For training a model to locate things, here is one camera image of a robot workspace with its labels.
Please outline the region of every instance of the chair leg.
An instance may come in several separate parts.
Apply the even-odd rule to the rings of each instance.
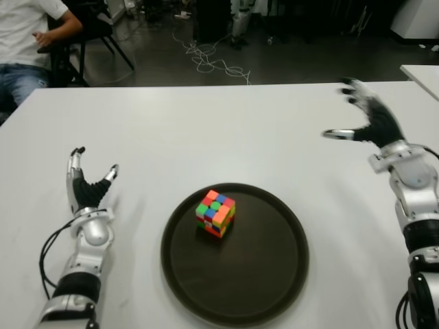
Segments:
[[[80,54],[80,76],[84,77],[84,63],[85,63],[85,42],[81,42],[81,54]]]
[[[119,45],[116,43],[115,39],[112,38],[112,36],[108,36],[109,41],[112,43],[112,45],[116,48],[117,52],[119,52],[122,56],[122,58],[125,60],[126,64],[134,71],[134,66],[132,65],[131,61],[126,57],[125,53],[120,49]]]
[[[85,81],[85,79],[82,77],[82,75],[80,75],[78,73],[78,71],[76,71],[76,68],[70,62],[67,62],[67,66],[70,68],[72,74],[75,76],[75,78],[78,80],[78,82],[82,83],[82,85],[84,87],[88,88],[89,85],[88,85],[87,81]]]
[[[112,48],[111,48],[111,46],[108,44],[107,40],[105,40],[104,37],[102,37],[101,40],[102,40],[102,42],[104,43],[104,45],[107,46],[108,50],[111,51],[111,53],[114,55],[114,54],[115,54],[115,51],[112,50]]]

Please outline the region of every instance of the white t-shirt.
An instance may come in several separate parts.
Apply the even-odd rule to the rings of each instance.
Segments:
[[[0,64],[50,69],[49,56],[36,52],[32,33],[47,32],[46,14],[58,20],[67,10],[61,0],[0,0]]]

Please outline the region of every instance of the round tray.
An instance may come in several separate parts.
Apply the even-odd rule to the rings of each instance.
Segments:
[[[222,239],[197,226],[195,208],[209,190],[236,201]],[[199,317],[253,326],[282,313],[308,273],[308,245],[294,213],[277,197],[244,184],[204,188],[179,205],[163,234],[161,260],[175,296]]]

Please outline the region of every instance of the man's arm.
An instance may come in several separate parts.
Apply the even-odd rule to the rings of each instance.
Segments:
[[[52,29],[46,33],[34,32],[32,34],[40,47],[47,47],[54,42],[70,38],[82,31],[81,22],[79,22],[70,10],[67,10],[61,16],[61,21],[62,25],[56,29]]]

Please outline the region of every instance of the jeans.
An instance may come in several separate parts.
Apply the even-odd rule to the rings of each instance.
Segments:
[[[32,91],[48,86],[49,75],[43,68],[22,64],[0,64],[0,112],[13,111]],[[10,98],[15,104],[6,107]]]

